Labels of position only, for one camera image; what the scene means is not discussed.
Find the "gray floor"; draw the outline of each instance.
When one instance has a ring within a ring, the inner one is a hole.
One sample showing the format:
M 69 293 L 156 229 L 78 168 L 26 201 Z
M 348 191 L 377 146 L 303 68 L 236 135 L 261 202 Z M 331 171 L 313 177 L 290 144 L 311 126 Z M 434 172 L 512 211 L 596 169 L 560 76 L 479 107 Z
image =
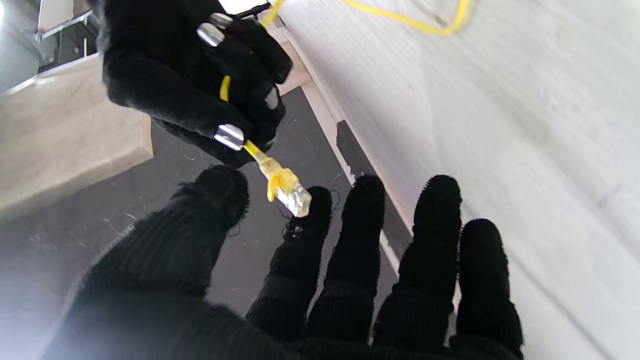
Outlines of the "gray floor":
M 270 155 L 290 167 L 303 185 L 325 186 L 342 199 L 350 189 L 300 89 L 284 97 L 287 116 Z M 154 159 L 51 206 L 0 225 L 0 350 L 10 358 L 37 354 L 63 311 L 69 291 L 92 261 L 136 219 L 163 207 L 179 183 L 192 181 L 211 157 L 152 126 Z M 207 299 L 244 314 L 281 243 L 286 210 L 266 199 L 266 180 L 255 164 L 242 168 L 251 206 L 236 236 L 225 243 Z M 340 230 L 336 211 L 323 249 L 323 272 Z M 376 309 L 395 275 L 382 254 Z

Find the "black fuzzy glove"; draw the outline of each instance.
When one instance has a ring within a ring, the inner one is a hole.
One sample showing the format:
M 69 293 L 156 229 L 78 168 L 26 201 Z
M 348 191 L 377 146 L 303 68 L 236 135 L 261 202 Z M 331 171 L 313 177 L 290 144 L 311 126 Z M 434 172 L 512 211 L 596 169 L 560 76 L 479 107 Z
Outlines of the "black fuzzy glove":
M 232 18 L 224 41 L 211 47 L 196 29 L 224 13 L 217 1 L 94 0 L 92 6 L 104 21 L 99 47 L 113 102 L 148 113 L 232 167 L 252 159 L 213 139 L 219 125 L 232 124 L 262 150 L 269 147 L 285 113 L 275 83 L 285 81 L 292 61 L 260 24 Z M 226 75 L 229 102 L 220 99 Z

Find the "wooden panel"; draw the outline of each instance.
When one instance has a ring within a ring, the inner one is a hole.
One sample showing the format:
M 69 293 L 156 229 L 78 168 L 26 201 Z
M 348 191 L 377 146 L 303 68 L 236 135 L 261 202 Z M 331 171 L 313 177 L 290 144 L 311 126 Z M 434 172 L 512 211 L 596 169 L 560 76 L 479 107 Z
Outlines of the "wooden panel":
M 0 220 L 153 157 L 150 118 L 114 105 L 92 56 L 0 97 Z

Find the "white wall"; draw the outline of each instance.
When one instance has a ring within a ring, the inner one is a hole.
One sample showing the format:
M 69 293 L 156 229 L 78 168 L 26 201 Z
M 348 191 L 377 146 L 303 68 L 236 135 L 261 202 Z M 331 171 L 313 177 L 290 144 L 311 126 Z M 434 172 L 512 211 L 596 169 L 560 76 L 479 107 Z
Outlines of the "white wall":
M 227 13 L 241 13 L 266 2 L 267 0 L 220 0 Z
M 448 37 L 341 0 L 288 0 L 281 16 L 408 225 L 439 173 L 460 183 L 464 220 L 498 225 L 529 359 L 637 357 L 637 2 L 479 1 Z

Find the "yellow cable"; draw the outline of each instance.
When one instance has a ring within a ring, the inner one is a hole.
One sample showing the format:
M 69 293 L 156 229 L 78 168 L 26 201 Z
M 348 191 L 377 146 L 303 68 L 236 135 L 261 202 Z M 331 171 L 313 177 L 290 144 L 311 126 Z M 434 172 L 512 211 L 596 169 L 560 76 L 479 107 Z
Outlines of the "yellow cable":
M 260 151 L 260 149 L 258 149 L 258 147 L 257 147 L 257 146 L 255 146 L 255 144 L 254 144 L 254 143 L 252 143 L 252 142 L 251 142 L 251 140 L 247 140 L 247 141 L 244 143 L 244 149 L 245 149 L 245 150 L 246 150 L 246 151 L 247 151 L 251 156 L 253 156 L 254 158 L 255 158 L 255 156 L 256 156 L 256 155 L 258 155 L 258 153 L 259 153 L 259 152 L 262 152 L 262 151 Z
M 271 5 L 271 8 L 267 12 L 267 15 L 265 15 L 264 18 L 262 19 L 262 22 L 261 22 L 262 26 L 266 28 L 267 26 L 271 25 L 271 23 L 278 16 L 278 12 L 280 11 L 280 7 L 282 6 L 283 3 L 284 3 L 284 0 L 276 0 L 276 2 L 273 3 L 273 5 Z
M 394 20 L 398 20 L 399 22 L 403 22 L 407 25 L 413 26 L 414 28 L 420 29 L 426 33 L 434 34 L 434 35 L 448 35 L 460 29 L 462 25 L 464 25 L 467 19 L 467 14 L 470 7 L 469 6 L 470 0 L 460 0 L 458 3 L 458 11 L 456 12 L 456 17 L 453 19 L 453 22 L 445 28 L 439 28 L 437 26 L 429 25 L 429 24 L 426 24 L 425 22 L 415 20 L 398 13 L 390 12 L 388 10 L 384 10 L 384 9 L 377 8 L 370 5 L 365 5 L 354 0 L 342 0 L 342 1 L 352 6 L 353 8 L 356 8 L 363 12 L 368 12 L 368 13 L 388 17 Z
M 222 84 L 220 85 L 220 99 L 229 102 L 229 86 L 231 85 L 231 77 L 225 75 L 222 78 Z
M 458 11 L 456 12 L 455 18 L 449 25 L 447 25 L 444 28 L 439 28 L 438 26 L 430 25 L 425 22 L 412 19 L 408 16 L 404 16 L 399 13 L 394 13 L 388 10 L 377 8 L 375 6 L 359 3 L 358 1 L 355 1 L 355 0 L 342 0 L 342 2 L 360 11 L 388 17 L 390 19 L 394 19 L 399 22 L 405 23 L 409 26 L 413 26 L 414 28 L 422 30 L 429 34 L 449 35 L 459 30 L 462 27 L 462 25 L 464 25 L 464 23 L 466 22 L 471 0 L 460 0 L 458 2 Z M 267 15 L 264 16 L 264 19 L 262 20 L 262 25 L 265 28 L 269 26 L 278 16 L 278 11 L 280 11 L 280 7 L 282 6 L 282 3 L 284 3 L 284 0 L 276 0 L 276 2 L 267 12 Z

